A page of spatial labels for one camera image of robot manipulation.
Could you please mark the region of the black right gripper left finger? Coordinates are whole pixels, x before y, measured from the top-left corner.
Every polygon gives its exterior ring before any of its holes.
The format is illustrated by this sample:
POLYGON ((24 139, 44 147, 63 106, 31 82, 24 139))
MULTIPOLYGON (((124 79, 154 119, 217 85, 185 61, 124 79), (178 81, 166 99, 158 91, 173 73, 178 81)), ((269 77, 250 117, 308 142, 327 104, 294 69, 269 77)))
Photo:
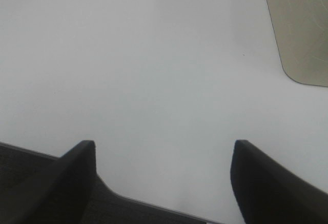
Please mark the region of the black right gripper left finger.
POLYGON ((84 140, 1 193, 1 223, 79 223, 95 180, 95 143, 84 140))

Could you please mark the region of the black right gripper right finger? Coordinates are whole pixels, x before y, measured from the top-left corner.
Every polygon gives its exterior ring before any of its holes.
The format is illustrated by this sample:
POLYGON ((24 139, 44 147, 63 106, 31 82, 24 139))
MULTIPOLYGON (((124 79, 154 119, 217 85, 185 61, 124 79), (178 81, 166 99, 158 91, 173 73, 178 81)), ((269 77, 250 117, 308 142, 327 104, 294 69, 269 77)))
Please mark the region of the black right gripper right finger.
POLYGON ((234 144, 230 179, 245 223, 327 223, 327 193, 247 140, 234 144))

